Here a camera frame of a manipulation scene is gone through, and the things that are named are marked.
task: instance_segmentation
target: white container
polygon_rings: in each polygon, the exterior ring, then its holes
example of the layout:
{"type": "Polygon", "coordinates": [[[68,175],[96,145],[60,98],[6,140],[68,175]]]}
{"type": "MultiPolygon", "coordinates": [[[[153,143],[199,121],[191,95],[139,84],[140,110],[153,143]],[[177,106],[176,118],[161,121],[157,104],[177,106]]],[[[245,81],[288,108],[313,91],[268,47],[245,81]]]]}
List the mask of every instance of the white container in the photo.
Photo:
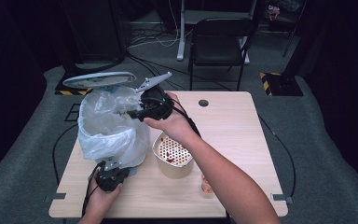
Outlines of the white container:
{"type": "Polygon", "coordinates": [[[194,160],[187,149],[162,133],[153,144],[159,170],[169,178],[180,179],[191,173],[194,160]]]}

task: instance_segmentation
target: round hole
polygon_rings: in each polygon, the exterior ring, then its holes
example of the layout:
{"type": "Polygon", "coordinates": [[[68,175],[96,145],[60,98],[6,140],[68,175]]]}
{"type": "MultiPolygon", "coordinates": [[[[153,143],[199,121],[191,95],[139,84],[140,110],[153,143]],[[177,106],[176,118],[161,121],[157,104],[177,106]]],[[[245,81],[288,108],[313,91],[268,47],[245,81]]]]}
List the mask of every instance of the round hole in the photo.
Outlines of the round hole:
{"type": "Polygon", "coordinates": [[[207,100],[200,100],[199,101],[199,105],[202,106],[202,107],[205,107],[209,104],[209,102],[207,100]]]}

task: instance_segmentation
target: plastic bag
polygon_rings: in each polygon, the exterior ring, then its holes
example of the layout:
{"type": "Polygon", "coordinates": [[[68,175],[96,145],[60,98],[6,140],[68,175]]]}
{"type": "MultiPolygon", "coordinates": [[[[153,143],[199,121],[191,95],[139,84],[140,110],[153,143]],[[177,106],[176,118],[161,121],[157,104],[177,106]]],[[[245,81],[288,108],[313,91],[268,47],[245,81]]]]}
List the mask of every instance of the plastic bag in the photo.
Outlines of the plastic bag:
{"type": "Polygon", "coordinates": [[[119,168],[141,164],[149,146],[149,128],[126,111],[141,109],[140,95],[128,87],[94,90],[80,105],[78,139],[86,160],[114,157],[119,168]]]}

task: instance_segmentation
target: yellow and black tape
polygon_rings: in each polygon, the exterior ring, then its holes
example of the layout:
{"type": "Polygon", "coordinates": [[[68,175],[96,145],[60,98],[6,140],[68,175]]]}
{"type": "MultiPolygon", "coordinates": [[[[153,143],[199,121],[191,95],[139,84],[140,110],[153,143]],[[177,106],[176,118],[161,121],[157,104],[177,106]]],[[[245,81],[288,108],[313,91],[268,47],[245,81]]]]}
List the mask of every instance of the yellow and black tape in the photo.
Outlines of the yellow and black tape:
{"type": "Polygon", "coordinates": [[[79,89],[79,90],[56,90],[57,95],[87,95],[92,92],[92,88],[79,89]]]}
{"type": "Polygon", "coordinates": [[[269,83],[266,78],[266,74],[274,75],[274,76],[280,76],[280,73],[260,73],[261,81],[263,82],[264,91],[267,95],[272,95],[271,88],[269,86],[269,83]]]}

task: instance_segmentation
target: desk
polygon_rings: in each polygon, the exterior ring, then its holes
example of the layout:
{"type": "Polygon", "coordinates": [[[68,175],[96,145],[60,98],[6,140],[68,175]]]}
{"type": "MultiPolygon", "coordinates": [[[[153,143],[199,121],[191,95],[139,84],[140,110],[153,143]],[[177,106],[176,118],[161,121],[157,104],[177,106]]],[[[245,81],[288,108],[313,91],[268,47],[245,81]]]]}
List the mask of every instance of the desk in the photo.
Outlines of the desk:
{"type": "MultiPolygon", "coordinates": [[[[174,93],[197,124],[203,139],[246,171],[269,198],[271,193],[282,194],[252,96],[248,92],[174,93]],[[202,107],[199,100],[207,100],[209,105],[202,107]]],[[[151,129],[150,148],[145,161],[137,167],[136,175],[125,179],[121,194],[107,217],[225,217],[225,208],[215,195],[201,190],[201,171],[196,163],[190,175],[182,179],[170,179],[158,169],[151,147],[160,133],[160,130],[151,129]]],[[[52,217],[81,217],[87,179],[95,165],[95,161],[83,159],[76,141],[57,189],[58,193],[66,193],[66,196],[64,200],[53,200],[49,209],[52,217]]],[[[285,202],[271,202],[278,216],[287,214],[285,202]]]]}
{"type": "MultiPolygon", "coordinates": [[[[185,24],[197,24],[207,18],[221,17],[221,18],[252,18],[255,11],[255,4],[257,0],[252,0],[252,6],[249,12],[223,12],[223,11],[197,11],[186,10],[185,0],[182,0],[181,13],[180,13],[180,39],[179,48],[176,56],[177,61],[182,61],[185,54],[185,24]]],[[[245,55],[245,64],[249,64],[249,56],[245,55]]]]}

